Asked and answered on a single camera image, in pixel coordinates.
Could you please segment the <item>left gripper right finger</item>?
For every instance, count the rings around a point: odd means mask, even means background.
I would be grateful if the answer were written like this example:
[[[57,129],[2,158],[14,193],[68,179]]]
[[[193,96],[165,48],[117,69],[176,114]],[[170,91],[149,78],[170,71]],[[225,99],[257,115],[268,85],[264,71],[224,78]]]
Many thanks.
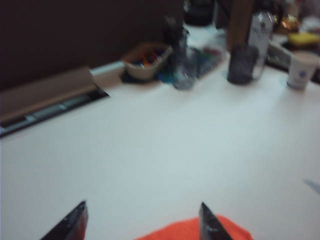
[[[204,202],[199,208],[198,223],[200,240],[232,240],[221,222]]]

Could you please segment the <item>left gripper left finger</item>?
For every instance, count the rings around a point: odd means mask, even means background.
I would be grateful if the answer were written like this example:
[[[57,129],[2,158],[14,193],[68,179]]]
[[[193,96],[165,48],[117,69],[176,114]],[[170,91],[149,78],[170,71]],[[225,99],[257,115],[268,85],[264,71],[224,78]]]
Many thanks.
[[[88,224],[88,207],[84,200],[62,218],[42,240],[84,240]]]

